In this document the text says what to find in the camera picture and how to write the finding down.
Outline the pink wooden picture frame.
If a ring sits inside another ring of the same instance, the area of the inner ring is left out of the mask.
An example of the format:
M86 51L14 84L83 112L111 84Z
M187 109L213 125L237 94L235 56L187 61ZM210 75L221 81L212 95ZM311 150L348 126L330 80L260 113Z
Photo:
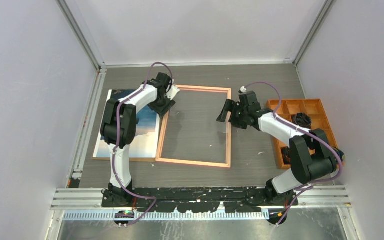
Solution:
M226 99L231 100L232 89L225 87L209 87L209 86L192 86L192 85L175 85L180 91L190 92L205 92L205 93L221 93L226 94ZM231 168L231 155L232 155L232 125L230 122L226 122L226 149L225 149L225 163L216 162L205 162L205 161L192 161L183 159L170 159L163 158L163 147L166 136L166 130L168 126L170 112L167 112L162 118L161 128L158 138L158 147L156 152L155 161L158 163L170 163L170 164L181 164L181 165L192 165L192 166L203 166L203 167L215 167L215 168Z

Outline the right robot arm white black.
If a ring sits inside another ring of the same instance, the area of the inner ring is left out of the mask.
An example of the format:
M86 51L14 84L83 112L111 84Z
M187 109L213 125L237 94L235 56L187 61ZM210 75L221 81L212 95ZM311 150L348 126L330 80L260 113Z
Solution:
M329 144L324 130L301 127L275 110L262 108L254 91L240 93L238 101L227 99L216 120L228 121L243 130L252 127L271 135L289 149L290 168L268 180L264 188L263 196L271 205L279 205L286 194L317 183L342 166L341 157Z

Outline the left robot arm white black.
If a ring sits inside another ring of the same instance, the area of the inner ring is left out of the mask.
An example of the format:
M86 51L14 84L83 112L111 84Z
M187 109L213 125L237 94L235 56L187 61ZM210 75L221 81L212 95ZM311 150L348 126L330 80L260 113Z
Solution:
M173 85L172 76L158 73L155 79L144 81L131 94L106 102L100 134L111 151L111 176L104 199L121 207L128 207L137 194L133 193L130 173L130 145L136 136L137 113L144 107L163 118L175 105L174 97L179 89Z

